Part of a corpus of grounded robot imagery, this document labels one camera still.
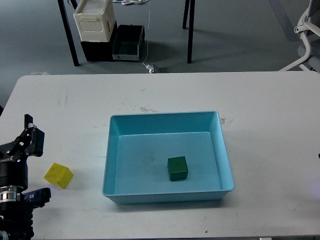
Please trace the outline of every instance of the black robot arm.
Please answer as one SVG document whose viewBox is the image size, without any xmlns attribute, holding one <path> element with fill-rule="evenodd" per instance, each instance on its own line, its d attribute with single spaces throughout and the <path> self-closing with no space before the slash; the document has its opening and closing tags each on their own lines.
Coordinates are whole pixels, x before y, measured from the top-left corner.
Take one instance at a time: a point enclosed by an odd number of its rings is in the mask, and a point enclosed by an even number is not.
<svg viewBox="0 0 320 240">
<path fill-rule="evenodd" d="M 20 136 L 0 145 L 0 239 L 31 239 L 33 209 L 42 208 L 50 200 L 50 188 L 22 193 L 28 188 L 27 158 L 42 156 L 44 139 L 45 133 L 25 114 Z"/>
</svg>

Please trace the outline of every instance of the office chair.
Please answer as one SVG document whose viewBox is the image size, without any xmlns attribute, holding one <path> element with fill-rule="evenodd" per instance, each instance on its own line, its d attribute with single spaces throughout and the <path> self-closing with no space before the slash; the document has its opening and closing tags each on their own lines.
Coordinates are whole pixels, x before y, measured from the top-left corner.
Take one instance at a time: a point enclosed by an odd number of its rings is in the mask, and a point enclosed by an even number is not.
<svg viewBox="0 0 320 240">
<path fill-rule="evenodd" d="M 320 37 L 320 0 L 310 0 L 294 32 L 300 35 L 303 45 L 298 48 L 300 59 L 294 61 L 280 71 L 288 71 L 299 66 L 304 71 L 317 71 L 320 73 L 320 39 L 310 40 L 310 35 Z"/>
</svg>

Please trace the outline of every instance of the yellow cube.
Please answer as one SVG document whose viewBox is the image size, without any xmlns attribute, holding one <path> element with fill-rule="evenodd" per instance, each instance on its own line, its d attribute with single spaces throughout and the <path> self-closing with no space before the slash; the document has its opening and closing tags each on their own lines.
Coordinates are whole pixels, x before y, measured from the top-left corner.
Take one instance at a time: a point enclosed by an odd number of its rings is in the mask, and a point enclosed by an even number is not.
<svg viewBox="0 0 320 240">
<path fill-rule="evenodd" d="M 44 179 L 54 186 L 66 189 L 74 174 L 66 166 L 53 163 Z"/>
</svg>

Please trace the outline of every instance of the green block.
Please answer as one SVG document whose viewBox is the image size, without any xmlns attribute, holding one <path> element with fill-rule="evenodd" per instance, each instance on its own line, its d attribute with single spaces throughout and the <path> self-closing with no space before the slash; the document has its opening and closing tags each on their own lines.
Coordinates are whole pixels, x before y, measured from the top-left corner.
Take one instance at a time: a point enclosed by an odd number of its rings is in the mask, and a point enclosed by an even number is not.
<svg viewBox="0 0 320 240">
<path fill-rule="evenodd" d="M 168 171 L 170 181 L 186 179 L 188 166 L 185 156 L 168 158 Z"/>
</svg>

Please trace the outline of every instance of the scratch mark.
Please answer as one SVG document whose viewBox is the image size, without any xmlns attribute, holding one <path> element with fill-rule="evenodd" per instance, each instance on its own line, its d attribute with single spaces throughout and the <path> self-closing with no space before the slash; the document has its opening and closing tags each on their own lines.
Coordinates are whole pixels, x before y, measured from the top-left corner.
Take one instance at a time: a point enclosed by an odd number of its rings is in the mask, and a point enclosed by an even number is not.
<svg viewBox="0 0 320 240">
<path fill-rule="evenodd" d="M 144 113 L 159 113 L 159 111 L 155 111 L 155 110 L 153 110 L 152 108 L 147 109 L 147 108 L 144 107 L 144 106 L 142 106 L 142 107 L 140 108 L 140 110 L 141 110 L 141 112 L 144 112 Z"/>
<path fill-rule="evenodd" d="M 304 208 L 301 202 L 292 211 L 296 211 L 299 207 Z"/>
<path fill-rule="evenodd" d="M 231 120 L 227 120 L 227 118 L 221 118 L 221 125 L 224 125 L 226 127 L 230 127 L 230 125 L 232 124 L 232 122 L 234 121 L 234 119 Z"/>
<path fill-rule="evenodd" d="M 66 96 L 65 96 L 65 100 L 64 100 L 64 106 L 68 105 L 68 94 L 69 94 L 69 90 L 66 90 Z"/>
<path fill-rule="evenodd" d="M 262 230 L 265 228 L 265 226 L 267 226 L 267 224 L 263 225 L 260 232 L 262 232 Z"/>
</svg>

